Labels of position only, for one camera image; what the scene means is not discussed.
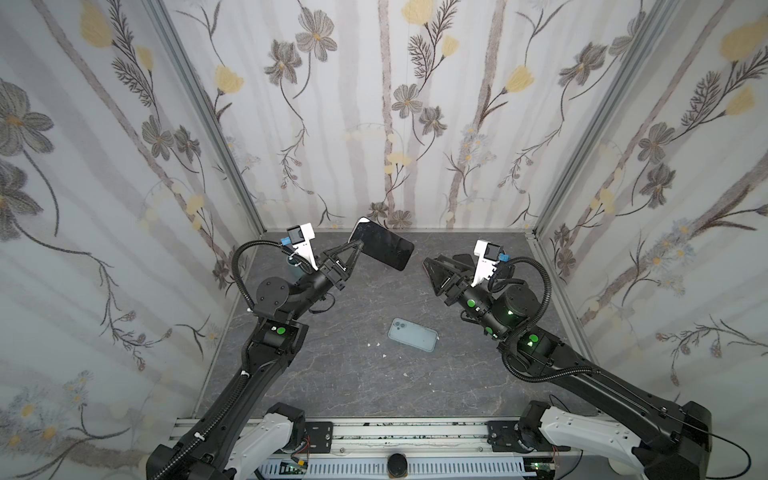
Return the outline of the black smartphone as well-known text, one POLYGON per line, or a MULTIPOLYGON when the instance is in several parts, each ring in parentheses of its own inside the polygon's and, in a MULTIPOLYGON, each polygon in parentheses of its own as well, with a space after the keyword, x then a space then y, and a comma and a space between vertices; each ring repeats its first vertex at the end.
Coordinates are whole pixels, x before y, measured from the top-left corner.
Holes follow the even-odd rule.
POLYGON ((395 270, 403 271, 414 251, 414 243, 382 225, 361 217, 349 242, 361 241, 362 253, 395 270))

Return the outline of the pale green phone case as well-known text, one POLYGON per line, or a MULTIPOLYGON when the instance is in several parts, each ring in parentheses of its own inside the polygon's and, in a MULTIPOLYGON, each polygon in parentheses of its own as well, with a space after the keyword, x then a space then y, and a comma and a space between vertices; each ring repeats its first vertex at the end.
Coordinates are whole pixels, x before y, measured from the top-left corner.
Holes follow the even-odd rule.
POLYGON ((387 336, 397 343, 424 352, 433 352, 438 341, 435 330, 401 318, 392 321, 387 336))

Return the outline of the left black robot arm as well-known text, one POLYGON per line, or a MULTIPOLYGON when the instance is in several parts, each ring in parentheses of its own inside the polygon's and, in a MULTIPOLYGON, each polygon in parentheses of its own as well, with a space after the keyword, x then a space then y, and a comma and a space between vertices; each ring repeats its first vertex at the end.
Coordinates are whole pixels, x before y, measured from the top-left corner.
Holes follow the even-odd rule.
POLYGON ((259 424, 246 426, 255 405, 293 362, 308 333, 300 317, 332 288, 343 289, 362 251, 360 240, 322 253, 296 282, 264 279, 249 293, 232 273, 257 324, 241 349, 240 367, 221 395, 177 443, 159 445, 146 463, 149 479, 247 479, 274 453, 307 444, 301 410, 275 405, 259 424))

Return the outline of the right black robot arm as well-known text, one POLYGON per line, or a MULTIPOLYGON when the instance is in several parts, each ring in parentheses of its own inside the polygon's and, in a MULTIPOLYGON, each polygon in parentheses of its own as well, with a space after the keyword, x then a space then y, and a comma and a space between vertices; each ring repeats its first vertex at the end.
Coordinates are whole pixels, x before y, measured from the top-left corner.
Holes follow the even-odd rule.
POLYGON ((508 258, 494 247, 476 265, 466 255, 427 258, 424 270, 436 296, 457 304, 463 320, 497 343, 505 369, 529 384, 552 383, 598 410, 582 416, 532 401, 503 447, 516 453, 590 452, 646 479, 706 479, 714 440, 712 415, 690 401, 680 405, 646 392, 576 352, 539 327, 552 282, 530 257, 508 258))

